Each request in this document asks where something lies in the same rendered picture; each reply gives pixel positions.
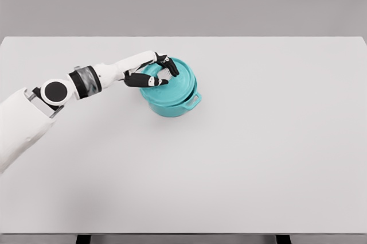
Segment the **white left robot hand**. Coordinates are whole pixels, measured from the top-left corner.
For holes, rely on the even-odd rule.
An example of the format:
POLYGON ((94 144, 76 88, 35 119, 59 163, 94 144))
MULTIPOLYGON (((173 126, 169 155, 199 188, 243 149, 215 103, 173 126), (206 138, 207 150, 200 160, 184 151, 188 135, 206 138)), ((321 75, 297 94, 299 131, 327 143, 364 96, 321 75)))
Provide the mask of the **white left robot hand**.
POLYGON ((122 73, 120 80, 124 81, 125 85, 129 87, 138 88, 167 85, 169 81, 166 79, 159 79, 145 73, 138 73, 138 70, 154 63, 158 64, 161 68, 168 69, 173 77, 179 75, 179 71, 174 61, 168 55, 154 51, 146 51, 123 59, 117 63, 119 71, 122 73))

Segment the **teal pot lid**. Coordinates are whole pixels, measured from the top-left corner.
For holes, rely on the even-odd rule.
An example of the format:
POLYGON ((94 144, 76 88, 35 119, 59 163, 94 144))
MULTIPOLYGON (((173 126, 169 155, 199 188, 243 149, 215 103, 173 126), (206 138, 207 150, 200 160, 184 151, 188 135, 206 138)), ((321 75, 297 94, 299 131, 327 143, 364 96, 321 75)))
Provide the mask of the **teal pot lid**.
POLYGON ((171 77, 169 83, 156 87, 141 88, 142 96, 149 102, 160 106, 173 106, 183 102, 194 90, 196 83, 192 69, 182 60, 171 58, 179 75, 171 77))

